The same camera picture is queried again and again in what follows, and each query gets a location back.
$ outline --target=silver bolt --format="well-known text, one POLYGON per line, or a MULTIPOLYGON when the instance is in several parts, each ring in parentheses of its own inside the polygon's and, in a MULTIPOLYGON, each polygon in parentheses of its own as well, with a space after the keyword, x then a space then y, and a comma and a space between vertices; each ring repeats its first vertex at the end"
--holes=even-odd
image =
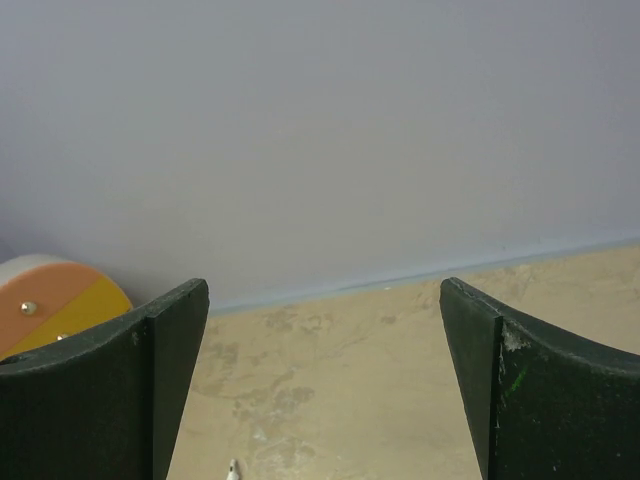
POLYGON ((22 302, 22 304, 20 305, 20 311, 24 315, 33 315, 34 313, 36 313, 37 309, 38 305, 36 305, 34 302, 22 302))

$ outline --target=stained surface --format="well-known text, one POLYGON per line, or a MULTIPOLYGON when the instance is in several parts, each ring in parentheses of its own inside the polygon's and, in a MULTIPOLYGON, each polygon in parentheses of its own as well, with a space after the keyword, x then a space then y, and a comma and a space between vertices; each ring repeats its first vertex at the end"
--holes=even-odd
MULTIPOLYGON (((640 247, 461 278, 640 353, 640 247)), ((248 480, 480 480, 438 297, 436 280, 210 320, 169 479, 235 457, 248 480)))

